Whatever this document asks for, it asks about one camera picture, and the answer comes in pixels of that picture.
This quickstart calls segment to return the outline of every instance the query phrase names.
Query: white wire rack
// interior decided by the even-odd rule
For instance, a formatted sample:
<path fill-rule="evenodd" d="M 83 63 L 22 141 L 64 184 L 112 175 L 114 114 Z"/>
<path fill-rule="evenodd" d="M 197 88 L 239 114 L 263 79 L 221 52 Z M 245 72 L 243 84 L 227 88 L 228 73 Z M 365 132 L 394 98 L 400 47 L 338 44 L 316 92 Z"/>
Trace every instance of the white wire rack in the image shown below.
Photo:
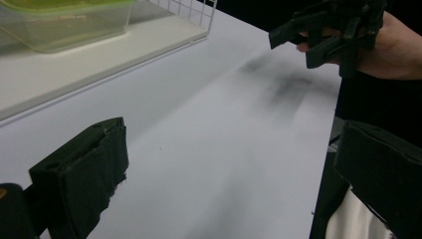
<path fill-rule="evenodd" d="M 217 0 L 146 0 L 189 22 L 211 30 Z"/>

